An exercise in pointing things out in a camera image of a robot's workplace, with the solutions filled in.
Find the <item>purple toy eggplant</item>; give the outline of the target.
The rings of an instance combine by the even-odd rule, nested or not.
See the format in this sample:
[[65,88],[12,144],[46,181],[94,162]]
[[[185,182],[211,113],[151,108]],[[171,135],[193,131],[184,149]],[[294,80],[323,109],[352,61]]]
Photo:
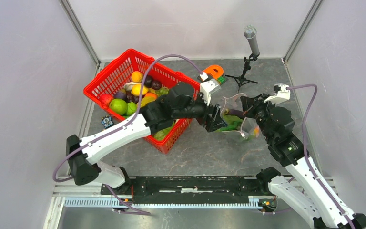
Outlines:
[[236,116],[240,119],[245,119],[245,115],[244,112],[241,110],[236,110],[236,109],[225,109],[223,111],[223,115],[228,115],[228,116]]

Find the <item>green toy leafy vegetable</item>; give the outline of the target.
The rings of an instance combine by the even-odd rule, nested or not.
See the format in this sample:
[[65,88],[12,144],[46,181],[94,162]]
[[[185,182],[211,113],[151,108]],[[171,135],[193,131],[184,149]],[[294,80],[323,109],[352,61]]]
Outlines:
[[222,127],[220,131],[237,141],[247,140],[255,128],[248,118],[241,119],[234,115],[224,115],[223,120],[227,126]]

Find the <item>clear dotted zip bag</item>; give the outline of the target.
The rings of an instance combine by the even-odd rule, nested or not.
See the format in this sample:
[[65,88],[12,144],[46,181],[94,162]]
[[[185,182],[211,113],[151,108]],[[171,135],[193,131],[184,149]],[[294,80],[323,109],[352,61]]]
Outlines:
[[217,130],[237,142],[250,141],[260,135],[260,128],[256,121],[244,116],[240,100],[242,96],[247,97],[245,93],[223,97],[220,114],[227,126]]

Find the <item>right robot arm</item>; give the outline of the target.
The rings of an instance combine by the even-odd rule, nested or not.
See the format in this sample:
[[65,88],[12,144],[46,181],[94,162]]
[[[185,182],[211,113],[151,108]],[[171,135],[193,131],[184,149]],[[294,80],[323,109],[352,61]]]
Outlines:
[[303,142],[293,134],[291,111],[267,102],[267,98],[267,94],[241,96],[244,116],[256,121],[270,154],[297,180],[304,193],[273,167],[257,174],[257,191],[281,198],[313,229],[366,228],[366,216],[355,213],[339,198],[304,150]]

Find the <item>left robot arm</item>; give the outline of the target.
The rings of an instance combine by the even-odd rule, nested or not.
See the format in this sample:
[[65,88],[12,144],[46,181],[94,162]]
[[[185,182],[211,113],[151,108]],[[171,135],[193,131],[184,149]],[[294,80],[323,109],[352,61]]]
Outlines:
[[131,188],[126,172],[101,159],[127,143],[171,127],[178,119],[196,119],[207,132],[225,127],[220,105],[211,104],[211,95],[219,88],[213,81],[203,82],[194,96],[191,85],[178,83],[169,89],[168,94],[104,131],[82,139],[69,136],[66,139],[66,160],[74,183],[81,186],[97,181],[109,185],[118,194],[126,194]]

